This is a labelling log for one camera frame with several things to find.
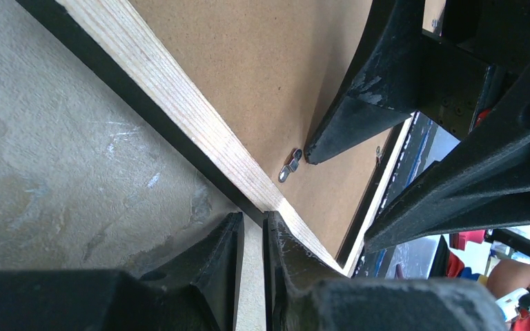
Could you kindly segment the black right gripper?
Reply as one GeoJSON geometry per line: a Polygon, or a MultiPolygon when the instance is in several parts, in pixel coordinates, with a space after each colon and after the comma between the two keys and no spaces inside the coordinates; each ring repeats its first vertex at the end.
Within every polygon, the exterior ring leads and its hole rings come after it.
{"type": "Polygon", "coordinates": [[[309,164],[323,163],[407,120],[417,102],[462,140],[383,209],[364,235],[367,252],[530,225],[530,1],[446,1],[436,30],[423,35],[424,9],[421,0],[372,2],[304,147],[309,164]]]}

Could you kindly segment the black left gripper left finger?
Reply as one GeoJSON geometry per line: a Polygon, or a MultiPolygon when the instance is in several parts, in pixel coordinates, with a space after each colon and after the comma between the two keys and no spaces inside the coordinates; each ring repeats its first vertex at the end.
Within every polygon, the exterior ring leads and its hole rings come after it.
{"type": "Polygon", "coordinates": [[[233,330],[242,213],[140,277],[123,270],[0,271],[0,330],[233,330]]]}

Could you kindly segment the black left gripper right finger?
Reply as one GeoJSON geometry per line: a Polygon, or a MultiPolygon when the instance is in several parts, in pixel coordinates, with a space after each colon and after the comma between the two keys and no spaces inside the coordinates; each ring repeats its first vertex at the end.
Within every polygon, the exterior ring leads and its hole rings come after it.
{"type": "Polygon", "coordinates": [[[329,267],[278,212],[263,224],[269,330],[505,330],[492,295],[463,279],[351,279],[329,267]]]}

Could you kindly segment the brown frame backing board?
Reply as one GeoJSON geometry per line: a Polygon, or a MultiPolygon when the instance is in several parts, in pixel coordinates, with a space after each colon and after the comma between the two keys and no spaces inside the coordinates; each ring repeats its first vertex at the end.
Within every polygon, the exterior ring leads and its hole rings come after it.
{"type": "MultiPolygon", "coordinates": [[[[339,88],[370,1],[134,1],[133,7],[276,180],[339,88]]],[[[332,257],[375,168],[384,131],[277,187],[332,257]]]]}

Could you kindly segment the black wooden picture frame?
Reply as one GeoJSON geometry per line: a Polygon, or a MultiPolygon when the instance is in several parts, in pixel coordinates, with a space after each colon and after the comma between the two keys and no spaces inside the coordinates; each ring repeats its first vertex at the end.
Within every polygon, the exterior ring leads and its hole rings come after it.
{"type": "Polygon", "coordinates": [[[178,62],[128,1],[22,1],[21,6],[88,66],[255,223],[279,211],[293,234],[323,262],[351,277],[412,120],[395,127],[352,248],[336,261],[308,228],[178,62]]]}

